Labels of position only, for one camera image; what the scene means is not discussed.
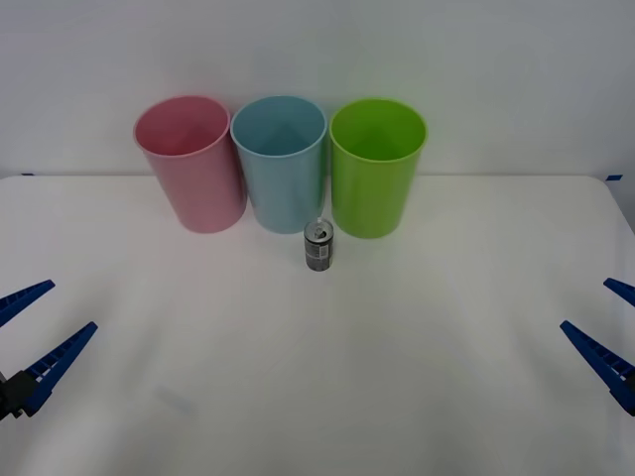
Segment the soda can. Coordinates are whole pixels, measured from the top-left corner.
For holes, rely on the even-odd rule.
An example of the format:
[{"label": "soda can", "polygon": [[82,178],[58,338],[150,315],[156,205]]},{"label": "soda can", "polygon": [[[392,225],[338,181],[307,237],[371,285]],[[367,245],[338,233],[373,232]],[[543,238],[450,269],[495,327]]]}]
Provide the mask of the soda can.
[{"label": "soda can", "polygon": [[305,226],[305,256],[307,266],[314,271],[325,271],[333,261],[333,225],[324,218]]}]

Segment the can label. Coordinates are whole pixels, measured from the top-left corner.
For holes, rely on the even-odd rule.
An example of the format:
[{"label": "can label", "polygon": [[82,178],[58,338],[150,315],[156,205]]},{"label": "can label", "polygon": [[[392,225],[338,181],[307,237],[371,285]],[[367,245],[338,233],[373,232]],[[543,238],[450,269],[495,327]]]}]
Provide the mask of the can label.
[{"label": "can label", "polygon": [[305,240],[305,252],[309,268],[314,271],[325,271],[330,267],[333,259],[332,240],[320,244]]}]

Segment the can lid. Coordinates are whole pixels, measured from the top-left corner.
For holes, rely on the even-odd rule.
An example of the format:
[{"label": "can lid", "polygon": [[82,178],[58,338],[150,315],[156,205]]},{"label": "can lid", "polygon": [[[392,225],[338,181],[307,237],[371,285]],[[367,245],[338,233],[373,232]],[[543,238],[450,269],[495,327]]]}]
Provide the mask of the can lid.
[{"label": "can lid", "polygon": [[305,226],[305,238],[312,243],[325,243],[332,237],[333,225],[324,218],[318,218]]}]

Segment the cup rim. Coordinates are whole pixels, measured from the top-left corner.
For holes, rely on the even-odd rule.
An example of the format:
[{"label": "cup rim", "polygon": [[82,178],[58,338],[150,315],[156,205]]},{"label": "cup rim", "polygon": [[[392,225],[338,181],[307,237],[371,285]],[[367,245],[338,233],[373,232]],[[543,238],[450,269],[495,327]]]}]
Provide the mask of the cup rim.
[{"label": "cup rim", "polygon": [[[319,134],[319,137],[312,142],[311,144],[309,144],[308,146],[306,146],[305,148],[297,151],[297,152],[292,152],[291,154],[285,154],[283,156],[269,156],[267,154],[260,154],[258,152],[252,151],[251,149],[246,148],[245,146],[243,146],[242,144],[240,144],[240,142],[236,139],[236,137],[234,136],[234,124],[236,122],[236,118],[238,117],[238,115],[247,107],[251,106],[252,104],[256,104],[257,102],[260,101],[264,101],[265,99],[271,99],[271,98],[275,98],[275,97],[291,97],[293,99],[300,99],[302,101],[307,102],[308,104],[310,104],[311,106],[313,106],[315,109],[317,109],[319,111],[319,114],[321,114],[321,118],[322,121],[324,123],[324,126],[322,128],[321,133]],[[272,159],[272,160],[276,160],[276,159],[286,159],[289,157],[293,157],[293,156],[297,156],[299,154],[303,154],[304,152],[312,149],[313,147],[315,147],[317,144],[321,143],[321,141],[323,140],[324,136],[326,135],[326,131],[328,130],[328,119],[326,119],[326,115],[324,114],[324,111],[322,111],[321,107],[319,107],[317,104],[315,104],[313,101],[306,99],[305,97],[302,96],[295,96],[293,94],[274,94],[271,96],[264,96],[261,97],[259,99],[256,99],[255,101],[251,101],[248,102],[247,104],[245,104],[244,106],[242,106],[240,109],[238,109],[238,111],[234,114],[234,116],[231,118],[231,124],[229,126],[229,134],[231,135],[231,139],[234,142],[234,144],[236,145],[236,147],[238,147],[239,149],[253,155],[256,157],[263,157],[265,159]]]},{"label": "cup rim", "polygon": [[[193,152],[189,152],[187,154],[180,154],[177,156],[167,156],[165,154],[157,154],[156,152],[152,152],[149,151],[148,149],[146,149],[145,147],[143,147],[139,141],[137,140],[137,128],[139,127],[139,123],[141,122],[141,120],[145,117],[146,114],[148,114],[151,110],[153,110],[155,107],[159,107],[164,105],[166,102],[170,102],[170,101],[174,101],[175,99],[183,99],[183,98],[198,98],[198,99],[205,99],[207,101],[213,102],[214,104],[216,104],[217,106],[220,106],[220,108],[223,110],[223,112],[225,113],[225,128],[223,129],[222,133],[220,134],[220,136],[218,136],[218,139],[216,139],[215,141],[213,141],[211,144],[203,147],[202,149],[198,149],[197,151],[193,151]],[[165,158],[165,159],[186,159],[188,157],[192,157],[192,156],[196,156],[202,152],[206,152],[208,150],[210,150],[212,147],[214,147],[216,144],[218,144],[220,141],[222,141],[225,136],[227,135],[227,131],[229,131],[229,125],[231,123],[231,114],[229,113],[229,110],[225,107],[225,105],[214,99],[213,97],[210,96],[206,96],[204,94],[180,94],[177,96],[172,96],[172,97],[168,97],[166,99],[164,99],[163,101],[159,101],[155,104],[153,104],[152,106],[148,107],[147,109],[145,109],[140,115],[139,118],[135,121],[135,125],[132,128],[132,137],[135,141],[135,144],[137,145],[137,147],[139,149],[141,149],[143,152],[150,154],[154,157],[160,157],[160,158]]]},{"label": "cup rim", "polygon": [[[421,142],[421,145],[415,149],[413,152],[411,152],[410,154],[407,154],[406,156],[403,157],[398,157],[397,159],[390,159],[388,161],[376,161],[373,159],[366,159],[365,157],[361,157],[361,156],[357,156],[351,152],[349,152],[346,148],[342,147],[341,144],[339,144],[336,140],[335,137],[333,135],[333,121],[335,120],[335,118],[337,117],[337,115],[342,112],[344,109],[346,109],[349,106],[352,106],[354,104],[357,104],[359,102],[366,102],[366,101],[383,101],[383,102],[392,102],[393,104],[397,104],[399,106],[402,106],[406,109],[411,110],[412,112],[415,113],[415,115],[419,118],[419,120],[422,122],[423,126],[424,126],[424,140]],[[356,99],[352,102],[348,102],[346,104],[344,104],[342,107],[340,107],[337,112],[335,112],[332,117],[330,118],[330,122],[328,123],[328,135],[330,136],[330,139],[332,140],[332,142],[335,144],[336,147],[338,147],[342,152],[346,153],[347,155],[349,155],[350,157],[357,159],[359,161],[362,162],[366,162],[368,164],[395,164],[397,162],[404,162],[407,161],[408,159],[410,159],[413,155],[419,153],[424,146],[426,145],[426,142],[428,142],[428,124],[426,123],[426,119],[424,119],[424,116],[422,116],[419,111],[417,109],[415,109],[413,106],[411,106],[410,104],[407,104],[405,102],[402,102],[398,99],[393,99],[390,97],[382,97],[382,96],[369,96],[369,97],[362,97],[360,99]]]}]

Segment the blue cup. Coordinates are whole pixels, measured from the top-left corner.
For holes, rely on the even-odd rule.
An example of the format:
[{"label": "blue cup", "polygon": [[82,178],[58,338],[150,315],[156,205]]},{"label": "blue cup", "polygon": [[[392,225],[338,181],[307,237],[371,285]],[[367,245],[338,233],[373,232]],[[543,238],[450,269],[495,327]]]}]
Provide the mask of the blue cup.
[{"label": "blue cup", "polygon": [[258,222],[297,233],[321,214],[326,174],[326,116],[295,96],[249,103],[231,121],[231,137]]}]

